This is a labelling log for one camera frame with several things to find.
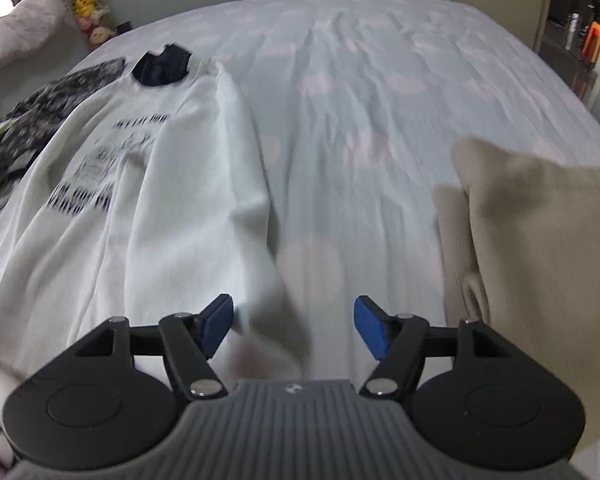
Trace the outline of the beige folded garment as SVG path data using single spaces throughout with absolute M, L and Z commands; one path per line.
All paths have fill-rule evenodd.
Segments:
M 586 426 L 574 462 L 600 478 L 600 167 L 479 138 L 434 190 L 446 318 L 485 322 L 565 382 Z

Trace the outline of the pink fluffy pillow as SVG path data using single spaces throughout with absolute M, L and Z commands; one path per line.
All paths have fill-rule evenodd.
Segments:
M 69 23 L 64 0 L 21 0 L 0 17 L 0 69 L 38 52 Z

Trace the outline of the pink dotted bed sheet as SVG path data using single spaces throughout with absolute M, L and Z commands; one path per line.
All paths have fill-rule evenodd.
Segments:
M 565 165 L 600 166 L 600 125 L 528 47 L 441 0 L 244 0 L 166 18 L 83 62 L 135 65 L 177 44 L 249 94 L 282 219 L 275 259 L 309 339 L 303 378 L 372 366 L 352 302 L 440 322 L 432 191 L 474 134 Z

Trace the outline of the white sweatshirt with navy collar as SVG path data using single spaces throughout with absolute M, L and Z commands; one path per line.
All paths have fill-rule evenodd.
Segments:
M 249 94 L 192 55 L 79 105 L 0 214 L 0 401 L 108 318 L 150 325 L 219 294 L 236 318 L 224 382 L 298 380 L 309 339 L 275 259 L 282 219 Z

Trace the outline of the black floral garment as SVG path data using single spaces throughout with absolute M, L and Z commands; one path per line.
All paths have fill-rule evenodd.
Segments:
M 0 117 L 0 211 L 15 186 L 72 111 L 118 79 L 124 58 L 102 62 L 56 79 Z

